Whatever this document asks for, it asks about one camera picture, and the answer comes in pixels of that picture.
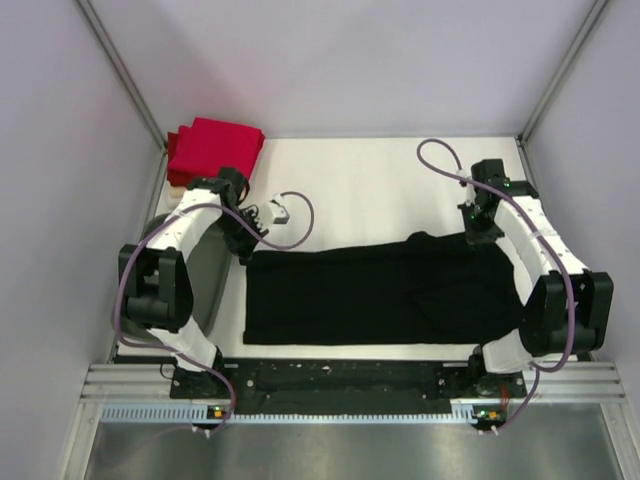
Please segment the black t shirt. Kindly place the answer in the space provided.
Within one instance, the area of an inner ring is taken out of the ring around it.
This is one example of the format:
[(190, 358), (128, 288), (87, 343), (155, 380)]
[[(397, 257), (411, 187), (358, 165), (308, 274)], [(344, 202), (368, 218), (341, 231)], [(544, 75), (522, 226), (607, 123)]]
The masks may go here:
[(416, 232), (320, 252), (259, 251), (246, 267), (251, 345), (484, 344), (524, 313), (495, 244)]

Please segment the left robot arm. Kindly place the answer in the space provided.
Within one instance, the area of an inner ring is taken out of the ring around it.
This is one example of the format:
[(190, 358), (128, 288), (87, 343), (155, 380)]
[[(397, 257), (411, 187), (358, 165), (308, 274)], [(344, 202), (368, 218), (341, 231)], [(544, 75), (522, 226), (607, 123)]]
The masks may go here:
[(243, 260), (251, 256), (268, 229), (260, 224), (258, 208), (241, 207), (248, 192), (248, 179), (233, 167), (222, 167), (213, 178), (196, 177), (163, 223), (119, 252), (116, 333), (122, 333), (122, 319), (146, 330), (180, 368), (193, 372), (192, 384), (209, 397), (224, 390), (227, 374), (215, 365), (218, 349), (193, 316), (187, 261), (213, 225), (228, 252)]

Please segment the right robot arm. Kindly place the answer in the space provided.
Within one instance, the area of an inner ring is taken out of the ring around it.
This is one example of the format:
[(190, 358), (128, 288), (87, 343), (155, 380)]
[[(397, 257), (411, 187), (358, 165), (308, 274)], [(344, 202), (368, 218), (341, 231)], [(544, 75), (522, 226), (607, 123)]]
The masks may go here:
[(512, 180), (500, 159), (471, 168), (467, 198), (460, 204), (467, 242), (488, 245), (506, 239), (532, 283), (522, 319), (508, 334), (476, 351), (482, 361), (467, 370), (469, 388), (487, 396), (503, 374), (536, 359), (587, 354), (602, 347), (614, 283), (594, 272), (566, 246), (545, 214), (539, 194), (526, 180)]

